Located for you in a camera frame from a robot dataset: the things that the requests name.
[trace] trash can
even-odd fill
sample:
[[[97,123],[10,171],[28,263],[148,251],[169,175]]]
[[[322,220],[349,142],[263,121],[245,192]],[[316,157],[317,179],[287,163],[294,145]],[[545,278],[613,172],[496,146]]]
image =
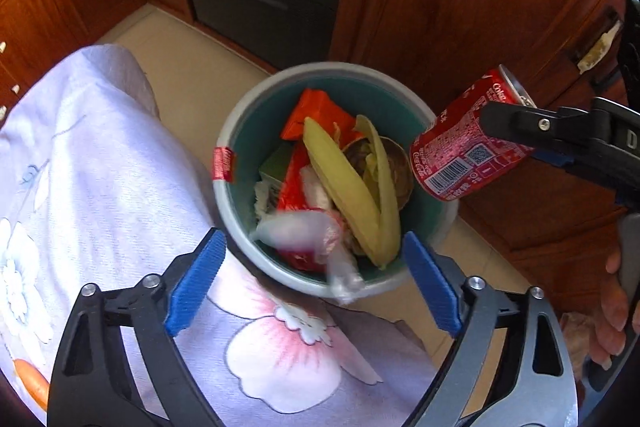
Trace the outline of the trash can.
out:
[[[234,155],[232,180],[213,181],[221,228],[271,278],[302,293],[330,298],[322,275],[295,270],[272,248],[249,239],[256,227],[254,185],[260,179],[258,168],[281,143],[280,132],[307,87],[324,90],[353,116],[365,115],[380,136],[389,137],[405,151],[435,115],[414,92],[386,74],[354,64],[318,62],[289,68],[261,82],[226,119],[216,147]],[[457,211],[457,201],[438,201],[416,186],[400,212],[402,233],[414,230],[422,241],[437,248]],[[400,257],[385,270],[375,268],[368,260],[358,259],[358,264],[365,281],[360,297],[392,290],[409,277]]]

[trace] orange snack bag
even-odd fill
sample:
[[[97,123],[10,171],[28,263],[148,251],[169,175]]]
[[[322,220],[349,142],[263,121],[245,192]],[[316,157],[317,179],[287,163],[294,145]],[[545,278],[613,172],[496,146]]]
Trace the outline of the orange snack bag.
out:
[[[353,130],[356,125],[356,119],[353,116],[332,102],[329,95],[323,90],[309,89],[308,87],[302,92],[280,137],[283,140],[301,139],[306,117],[316,120],[329,136],[335,137],[337,126],[340,130],[339,145],[341,149],[362,137],[361,133]]]
[[[279,211],[307,210],[305,193],[302,189],[302,179],[300,177],[300,169],[309,165],[309,155],[306,153],[305,144],[300,140],[293,147],[293,154],[289,161],[287,174],[280,189],[280,197],[278,198]]]

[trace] screw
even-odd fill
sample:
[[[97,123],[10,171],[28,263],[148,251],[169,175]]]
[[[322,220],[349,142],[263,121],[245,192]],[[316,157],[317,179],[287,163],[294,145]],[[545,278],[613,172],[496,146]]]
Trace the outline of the screw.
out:
[[[149,275],[145,275],[145,278],[142,280],[142,285],[145,288],[155,288],[160,284],[160,276],[155,273],[150,273]]]
[[[530,290],[531,296],[534,299],[544,299],[545,293],[542,291],[542,288],[538,288],[537,286],[533,286]]]
[[[97,289],[98,286],[90,282],[89,284],[85,284],[84,286],[82,286],[80,293],[83,297],[91,297],[91,295],[93,295]]]
[[[538,127],[540,127],[540,131],[548,131],[551,129],[551,122],[549,122],[548,118],[541,118],[538,120]]]
[[[468,283],[474,290],[484,290],[484,287],[486,286],[486,282],[484,282],[482,277],[469,277]]]

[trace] blue gripper pad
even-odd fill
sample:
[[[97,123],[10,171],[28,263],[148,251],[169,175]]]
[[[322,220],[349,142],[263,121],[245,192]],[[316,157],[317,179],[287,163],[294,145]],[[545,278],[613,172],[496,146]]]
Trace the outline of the blue gripper pad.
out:
[[[438,327],[455,338],[462,329],[458,296],[434,261],[436,255],[414,232],[404,234],[402,257]]]
[[[172,337],[191,324],[225,260],[225,252],[225,234],[217,230],[174,288],[164,320],[164,329]]]

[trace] red label sticker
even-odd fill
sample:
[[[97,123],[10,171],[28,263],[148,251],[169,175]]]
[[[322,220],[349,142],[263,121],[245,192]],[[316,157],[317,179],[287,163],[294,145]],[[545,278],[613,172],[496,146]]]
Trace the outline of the red label sticker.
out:
[[[234,181],[234,164],[236,154],[229,147],[216,147],[213,151],[213,172],[211,179]]]

